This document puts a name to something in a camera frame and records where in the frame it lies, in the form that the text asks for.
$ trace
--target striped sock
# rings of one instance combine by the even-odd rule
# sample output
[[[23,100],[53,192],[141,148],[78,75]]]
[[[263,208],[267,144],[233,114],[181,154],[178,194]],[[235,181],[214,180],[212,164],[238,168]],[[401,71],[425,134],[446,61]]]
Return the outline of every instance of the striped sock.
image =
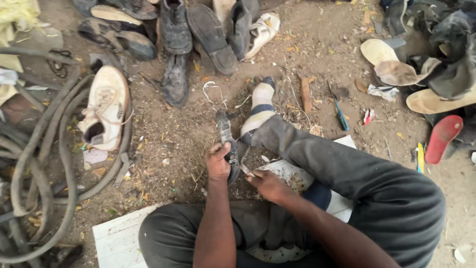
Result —
[[[276,86],[270,76],[264,78],[254,89],[251,113],[241,127],[241,140],[244,143],[251,145],[253,133],[276,114],[272,103],[275,89]]]

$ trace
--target wooden stick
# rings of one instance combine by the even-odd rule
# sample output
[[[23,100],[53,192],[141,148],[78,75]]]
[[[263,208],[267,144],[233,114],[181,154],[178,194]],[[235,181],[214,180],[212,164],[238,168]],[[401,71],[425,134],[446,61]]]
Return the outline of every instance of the wooden stick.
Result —
[[[309,92],[309,78],[301,78],[301,98],[304,106],[304,112],[310,113],[312,109],[311,95]]]

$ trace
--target person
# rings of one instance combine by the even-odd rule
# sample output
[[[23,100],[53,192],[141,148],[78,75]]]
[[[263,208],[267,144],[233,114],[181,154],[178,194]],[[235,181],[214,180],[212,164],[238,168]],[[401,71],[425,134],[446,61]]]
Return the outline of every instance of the person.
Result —
[[[315,181],[304,194],[308,197],[290,190],[271,171],[255,170],[247,180],[267,201],[229,202],[230,166],[224,156],[230,145],[217,144],[207,154],[206,205],[169,204],[143,221],[139,245],[147,266],[426,267],[444,227],[440,188],[395,162],[294,128],[275,115],[274,89],[268,77],[253,91],[241,140],[312,175]],[[316,193],[323,191],[315,185],[354,201],[348,223],[325,212],[326,204],[316,201]],[[258,244],[264,249],[296,245],[310,253],[296,261],[264,262],[246,252]]]

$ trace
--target soil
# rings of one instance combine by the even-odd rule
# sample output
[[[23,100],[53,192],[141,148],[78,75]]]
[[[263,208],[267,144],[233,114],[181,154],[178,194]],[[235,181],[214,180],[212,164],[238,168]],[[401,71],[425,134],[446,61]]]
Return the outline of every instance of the soil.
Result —
[[[41,21],[62,31],[64,49],[71,51],[73,57],[89,64],[90,53],[104,53],[76,34],[82,17],[75,12],[70,1],[39,2]],[[193,59],[199,64],[199,57],[192,55],[187,66],[189,98],[182,109],[167,108],[160,92],[147,81],[162,79],[166,61],[164,54],[160,53],[159,58],[151,62],[139,62],[126,55],[134,108],[129,156],[134,158],[141,155],[142,160],[130,169],[130,179],[124,180],[120,186],[113,187],[111,184],[95,197],[79,204],[74,225],[69,235],[61,241],[84,245],[81,259],[73,267],[98,267],[92,233],[94,225],[161,201],[205,202],[201,191],[207,181],[204,155],[219,140],[215,112],[225,104],[229,111],[240,112],[240,116],[232,121],[232,131],[238,137],[239,128],[249,114],[251,99],[238,109],[234,107],[241,104],[251,94],[254,84],[265,76],[272,76],[277,82],[273,101],[277,113],[287,121],[296,123],[304,131],[309,131],[315,124],[320,125],[324,137],[329,139],[350,134],[358,149],[389,159],[385,137],[393,161],[415,169],[410,151],[418,142],[428,142],[430,128],[426,119],[410,111],[400,94],[397,101],[392,103],[367,95],[355,86],[356,78],[365,85],[376,84],[373,66],[359,51],[361,42],[369,38],[389,37],[386,30],[383,34],[375,34],[371,30],[372,23],[363,24],[364,10],[371,11],[372,20],[382,21],[383,12],[376,0],[357,0],[356,5],[340,1],[262,1],[261,12],[279,14],[279,35],[261,49],[254,62],[241,62],[230,77],[215,75],[203,67],[196,70]],[[46,65],[31,71],[40,77],[55,78]],[[307,115],[299,108],[302,107],[302,76],[313,78],[310,83],[313,111]],[[348,117],[349,132],[341,130],[327,80],[335,88],[345,88],[349,92],[348,96],[341,96],[339,101],[340,109]],[[213,103],[205,98],[202,91],[207,81],[214,81],[219,87],[207,89]],[[363,126],[360,123],[365,110],[369,108],[375,110],[376,118]],[[80,142],[79,133],[71,140],[71,144],[77,142]],[[54,150],[52,158],[57,153],[57,148]],[[247,165],[251,168],[264,165],[261,155],[268,159],[277,158],[269,151],[254,148],[247,158]],[[476,242],[475,167],[469,156],[468,151],[458,151],[439,165],[425,167],[425,174],[442,188],[447,201],[446,227],[430,263],[431,268],[459,266],[451,246]],[[110,153],[109,157],[114,158],[115,153]],[[164,164],[164,159],[168,159],[168,165]],[[90,170],[85,170],[81,152],[75,153],[75,160],[78,184],[86,189],[100,180],[92,171],[99,167],[108,168],[112,162],[95,164]],[[50,162],[50,173],[60,174],[61,166],[52,163],[56,162]],[[246,200],[257,198],[257,193],[240,177],[230,186],[229,197],[232,200]],[[56,210],[58,215],[64,213],[63,207],[57,207]]]

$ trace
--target dark gray pants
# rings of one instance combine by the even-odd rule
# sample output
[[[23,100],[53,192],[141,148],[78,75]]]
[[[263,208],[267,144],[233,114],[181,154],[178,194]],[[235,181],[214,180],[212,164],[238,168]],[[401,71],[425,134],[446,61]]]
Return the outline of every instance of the dark gray pants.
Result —
[[[444,227],[445,198],[430,179],[401,165],[297,130],[273,116],[252,137],[299,166],[320,183],[356,200],[348,224],[366,234],[405,268],[428,265]],[[309,233],[282,208],[266,201],[232,201],[237,267],[335,267]],[[146,217],[139,244],[147,265],[192,267],[203,205],[171,204]],[[262,262],[246,252],[257,243],[270,249],[295,244],[313,253],[283,264]]]

